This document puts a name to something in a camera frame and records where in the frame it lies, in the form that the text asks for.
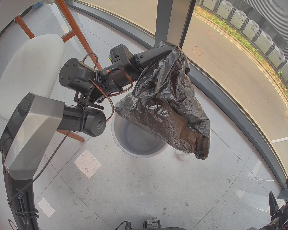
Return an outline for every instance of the green grass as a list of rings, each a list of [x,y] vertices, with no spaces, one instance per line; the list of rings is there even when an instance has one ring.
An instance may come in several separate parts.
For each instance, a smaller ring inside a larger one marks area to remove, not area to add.
[[[195,6],[195,11],[208,18],[209,20],[213,21],[216,25],[220,26],[223,30],[228,32],[231,36],[233,36],[236,40],[238,40],[242,45],[244,45],[258,61],[264,66],[268,73],[272,76],[275,80],[276,84],[282,90],[286,98],[288,99],[288,90],[286,86],[283,84],[281,78],[278,76],[278,73],[274,70],[274,68],[266,61],[263,55],[254,47],[252,46],[251,42],[245,39],[238,31],[234,28],[230,27],[225,20],[219,19],[215,14],[209,13],[206,9],[203,9],[199,6]]]

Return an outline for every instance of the blue object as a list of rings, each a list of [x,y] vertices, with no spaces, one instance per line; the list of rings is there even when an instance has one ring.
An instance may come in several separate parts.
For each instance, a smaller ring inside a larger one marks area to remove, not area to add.
[[[38,6],[42,5],[42,3],[43,3],[43,1],[38,2],[38,3],[34,4],[34,5],[32,5],[32,8],[36,9]]]

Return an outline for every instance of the road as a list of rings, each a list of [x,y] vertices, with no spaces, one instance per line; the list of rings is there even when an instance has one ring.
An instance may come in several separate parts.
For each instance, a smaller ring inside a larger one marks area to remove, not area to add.
[[[140,24],[155,33],[157,1],[87,0]],[[213,31],[209,36],[205,30]],[[193,47],[204,52],[198,56]],[[183,51],[220,82],[254,117],[270,140],[288,137],[288,109],[277,90],[258,66],[228,38],[192,16]],[[288,141],[274,144],[288,169]]]

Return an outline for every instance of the white trash bin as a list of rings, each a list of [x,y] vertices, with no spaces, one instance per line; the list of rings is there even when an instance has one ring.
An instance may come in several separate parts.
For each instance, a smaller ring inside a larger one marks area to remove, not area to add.
[[[117,146],[130,156],[153,157],[167,148],[168,144],[145,130],[120,117],[113,115],[112,135]]]

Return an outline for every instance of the air conditioning unit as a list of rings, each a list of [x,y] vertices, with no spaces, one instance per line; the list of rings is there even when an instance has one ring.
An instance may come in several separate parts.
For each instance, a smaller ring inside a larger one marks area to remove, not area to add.
[[[286,63],[279,69],[279,72],[282,72],[282,77],[284,81],[288,81],[288,60],[286,60]]]
[[[204,0],[203,6],[207,7],[209,10],[213,11],[217,3],[217,0]]]
[[[273,45],[272,38],[269,34],[261,32],[260,36],[256,39],[254,44],[263,52],[266,53],[267,50]]]
[[[278,67],[285,60],[284,53],[278,46],[275,46],[275,49],[267,56],[267,58],[275,67]]]
[[[242,10],[238,9],[235,11],[230,21],[230,24],[235,26],[237,29],[240,29],[243,23],[245,22],[246,18],[247,18],[246,14]]]
[[[224,0],[220,3],[220,6],[216,14],[218,14],[219,16],[221,16],[226,20],[232,9],[233,9],[232,3]]]
[[[252,40],[252,38],[257,34],[258,30],[259,30],[259,26],[258,26],[257,22],[250,20],[242,33],[247,38]]]

